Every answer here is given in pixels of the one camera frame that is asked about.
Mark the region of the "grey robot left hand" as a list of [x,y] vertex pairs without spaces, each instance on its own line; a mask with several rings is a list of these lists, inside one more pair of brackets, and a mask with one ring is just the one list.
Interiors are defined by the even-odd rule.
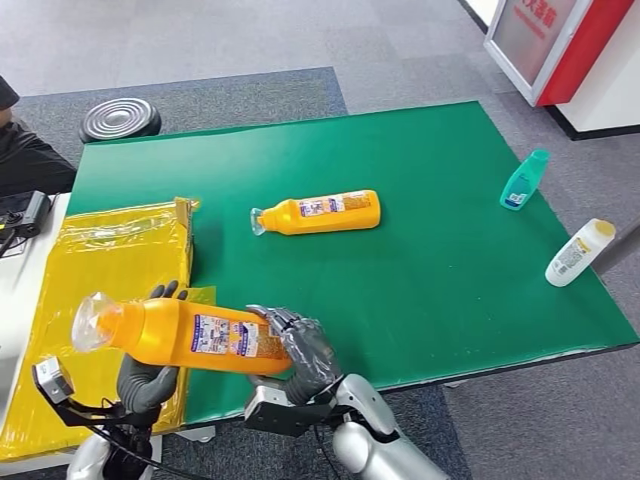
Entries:
[[125,353],[116,380],[116,393],[127,411],[143,414],[173,396],[179,374],[179,367],[149,365]]

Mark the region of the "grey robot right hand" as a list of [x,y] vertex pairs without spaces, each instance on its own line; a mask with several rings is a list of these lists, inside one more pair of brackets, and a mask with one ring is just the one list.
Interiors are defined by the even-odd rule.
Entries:
[[266,320],[291,359],[293,373],[283,383],[291,403],[304,405],[343,376],[318,321],[284,307],[248,305],[247,309]]

